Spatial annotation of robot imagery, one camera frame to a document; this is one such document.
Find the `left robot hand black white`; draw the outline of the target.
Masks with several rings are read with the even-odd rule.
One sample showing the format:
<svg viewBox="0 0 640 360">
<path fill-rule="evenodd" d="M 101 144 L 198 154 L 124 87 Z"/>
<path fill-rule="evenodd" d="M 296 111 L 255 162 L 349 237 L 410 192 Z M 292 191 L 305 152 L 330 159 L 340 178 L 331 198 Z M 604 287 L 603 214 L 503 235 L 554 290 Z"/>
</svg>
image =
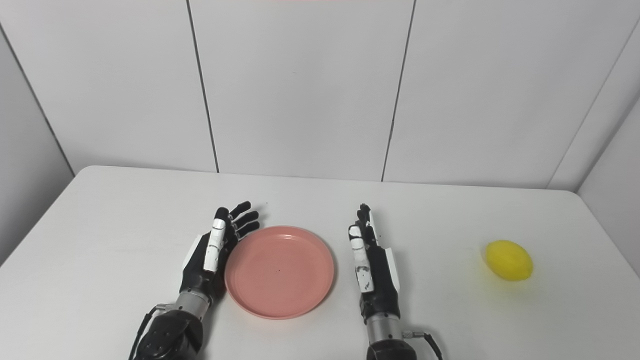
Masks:
<svg viewBox="0 0 640 360">
<path fill-rule="evenodd" d="M 197 291 L 211 301 L 226 292 L 226 265 L 231 253 L 248 234 L 260 227 L 259 212 L 249 201 L 229 210 L 219 207 L 211 228 L 197 235 L 185 258 L 179 290 Z"/>
</svg>

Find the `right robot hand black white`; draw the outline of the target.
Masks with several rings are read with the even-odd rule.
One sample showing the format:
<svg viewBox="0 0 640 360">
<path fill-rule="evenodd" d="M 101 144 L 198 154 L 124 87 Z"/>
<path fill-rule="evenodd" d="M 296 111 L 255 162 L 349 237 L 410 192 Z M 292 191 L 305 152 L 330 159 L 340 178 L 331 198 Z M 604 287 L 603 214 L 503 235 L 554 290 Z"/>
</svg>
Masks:
<svg viewBox="0 0 640 360">
<path fill-rule="evenodd" d="M 356 216 L 348 233 L 362 319 L 367 324 L 376 315 L 400 318 L 400 281 L 393 249 L 378 241 L 373 212 L 366 203 L 359 205 Z"/>
</svg>

